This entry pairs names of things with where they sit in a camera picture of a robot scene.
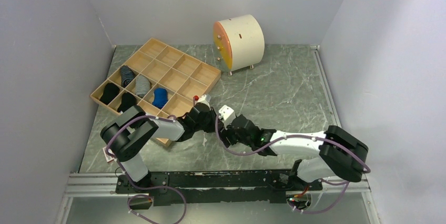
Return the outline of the blue underwear white trim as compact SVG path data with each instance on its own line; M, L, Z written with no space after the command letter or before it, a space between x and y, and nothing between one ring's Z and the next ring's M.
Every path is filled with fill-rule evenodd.
M152 105L158 109L162 109L168 102L168 91L164 88L156 88L154 90L154 100Z

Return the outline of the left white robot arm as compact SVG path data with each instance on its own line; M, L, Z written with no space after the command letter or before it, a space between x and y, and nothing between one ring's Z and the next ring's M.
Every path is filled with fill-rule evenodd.
M146 143L155 138L183 142L198 131L213 133L215 120L215 110L204 103L196 104L178 118L148 115L135 105L105 126L100 137L129 175L129 185L136 192L145 192L151 184L151 173L139 152Z

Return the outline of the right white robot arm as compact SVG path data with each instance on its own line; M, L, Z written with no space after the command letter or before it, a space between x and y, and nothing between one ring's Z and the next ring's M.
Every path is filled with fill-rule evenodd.
M226 151L236 143L251 148L250 152L231 151L233 155L298 156L299 160L289 175L291 187L297 190L331 176L347 182L360 182L362 176L371 171L366 164L368 146L336 125L316 133L287 133L259 128L240 115L230 123L216 118L214 128Z

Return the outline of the wooden compartment tray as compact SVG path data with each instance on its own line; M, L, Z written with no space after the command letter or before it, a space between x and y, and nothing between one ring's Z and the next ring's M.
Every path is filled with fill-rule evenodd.
M137 105L146 113L164 118L169 115L179 117L190 111L195 95L209 93L221 76L221 71L217 68L154 38L148 40L123 64L129 66L136 77L143 75L148 78L151 89L145 97L138 97L135 94L136 80L122 87L119 69L115 70L90 97L116 115L119 114L116 109L121 103L123 93L131 93L136 97ZM120 89L118 96L108 105L99 101L107 83L113 83ZM162 109L152 105L156 88L168 91L168 102Z

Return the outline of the grey rolled sock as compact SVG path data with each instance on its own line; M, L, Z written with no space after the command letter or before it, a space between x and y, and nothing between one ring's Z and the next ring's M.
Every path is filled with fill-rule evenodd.
M135 94L143 98L145 95L149 92L151 89L151 82L148 78L146 78L143 75L138 75L136 77L136 85L135 85L136 91Z

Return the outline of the black rolled sock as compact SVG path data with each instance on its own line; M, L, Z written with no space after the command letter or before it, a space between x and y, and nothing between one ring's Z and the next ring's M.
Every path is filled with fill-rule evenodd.
M99 101L108 105L120 93L120 89L113 83L107 83L104 87L103 94Z
M126 110L135 106L137 104L137 99L131 93L123 93L121 96L121 103L116 109L118 113L124 113Z

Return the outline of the dark striped rolled sock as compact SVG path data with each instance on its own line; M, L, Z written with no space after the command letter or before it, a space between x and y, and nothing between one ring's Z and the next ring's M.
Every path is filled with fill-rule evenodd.
M128 86L136 77L133 70L127 65L121 66L119 69L119 72L120 72L120 76L121 76L121 86L122 87Z

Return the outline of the cream cylindrical drawer cabinet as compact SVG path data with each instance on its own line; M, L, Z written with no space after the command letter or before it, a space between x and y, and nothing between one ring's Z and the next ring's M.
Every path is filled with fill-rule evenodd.
M230 76L245 67L253 69L263 59L265 38L250 14L214 22L213 39Z

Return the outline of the small red white tag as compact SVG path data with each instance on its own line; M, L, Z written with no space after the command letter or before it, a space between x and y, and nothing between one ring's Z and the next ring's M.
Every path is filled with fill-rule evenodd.
M112 153L111 151L107 152L107 151L106 151L106 147L103 147L102 150L103 150L103 154L104 154L104 156L105 156L105 160L106 160L106 162L107 162L108 164L111 163L111 162L113 162L113 161L114 161L114 158L111 156L113 153Z

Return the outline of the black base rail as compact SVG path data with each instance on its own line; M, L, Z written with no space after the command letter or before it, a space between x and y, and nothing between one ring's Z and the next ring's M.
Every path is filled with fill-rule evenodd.
M288 169L152 172L147 190L136 189L125 175L117 180L118 195L148 194L155 206L186 203L284 203L302 192L321 191L322 184L300 180Z

